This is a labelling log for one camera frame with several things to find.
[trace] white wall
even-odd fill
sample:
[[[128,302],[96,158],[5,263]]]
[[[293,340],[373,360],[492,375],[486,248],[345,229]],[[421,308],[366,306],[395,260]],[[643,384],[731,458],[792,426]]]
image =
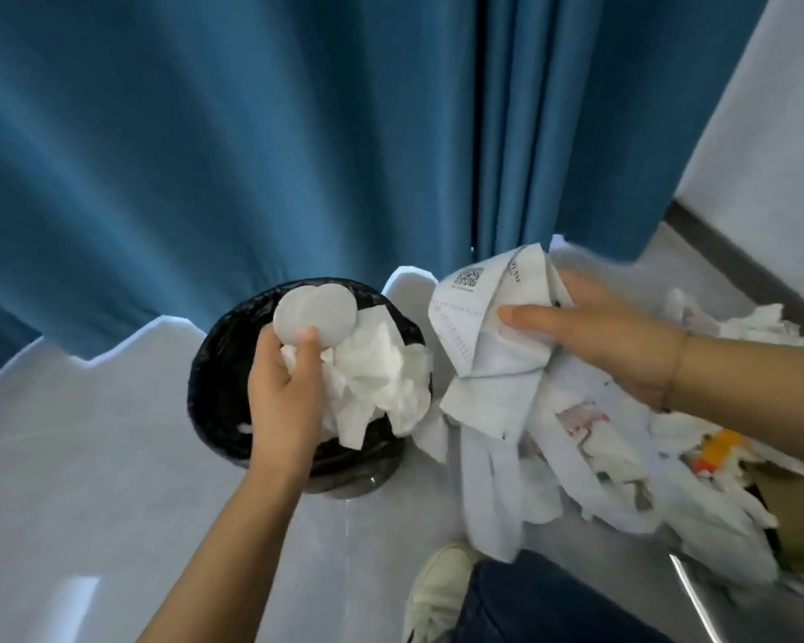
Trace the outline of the white wall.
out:
[[[804,297],[804,0],[770,0],[676,198]]]

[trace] orange object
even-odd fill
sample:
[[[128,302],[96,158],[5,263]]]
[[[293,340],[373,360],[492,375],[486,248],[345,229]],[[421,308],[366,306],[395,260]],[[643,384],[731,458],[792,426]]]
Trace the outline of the orange object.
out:
[[[691,471],[695,474],[708,472],[714,474],[724,464],[724,460],[729,455],[732,447],[739,446],[743,440],[735,431],[723,429],[712,436],[700,451],[699,458],[691,465]]]

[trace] gray floor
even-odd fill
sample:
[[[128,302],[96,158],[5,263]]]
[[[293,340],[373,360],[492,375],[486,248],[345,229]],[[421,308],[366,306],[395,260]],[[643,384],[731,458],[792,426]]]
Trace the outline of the gray floor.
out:
[[[681,286],[719,317],[751,308],[666,226],[630,267],[553,251],[643,307]],[[0,374],[0,643],[133,640],[178,577],[243,473],[185,412],[202,339],[162,319],[100,360],[40,341]],[[303,497],[262,640],[398,640],[418,565],[463,534],[457,470],[409,449],[369,496]],[[528,545],[675,640],[705,639],[660,543],[568,514]]]

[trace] trash bin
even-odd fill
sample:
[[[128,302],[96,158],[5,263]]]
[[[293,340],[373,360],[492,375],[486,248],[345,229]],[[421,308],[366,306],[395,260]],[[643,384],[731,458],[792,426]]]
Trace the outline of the trash bin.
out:
[[[191,365],[188,414],[200,439],[229,462],[247,467],[253,435],[238,429],[249,424],[247,376],[260,329],[272,321],[280,299],[305,284],[342,284],[354,294],[358,309],[383,304],[406,345],[424,345],[419,327],[375,289],[337,278],[280,284],[242,302],[226,313],[205,337]],[[381,486],[402,461],[404,441],[397,438],[387,416],[369,423],[360,451],[343,447],[338,438],[318,446],[306,491],[334,497],[359,497]]]

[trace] shoe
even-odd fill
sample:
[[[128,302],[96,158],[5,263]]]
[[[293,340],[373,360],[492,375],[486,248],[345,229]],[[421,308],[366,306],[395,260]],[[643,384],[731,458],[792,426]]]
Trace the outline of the shoe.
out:
[[[454,542],[429,557],[411,587],[402,643],[432,643],[455,627],[465,601],[473,565],[482,555]]]

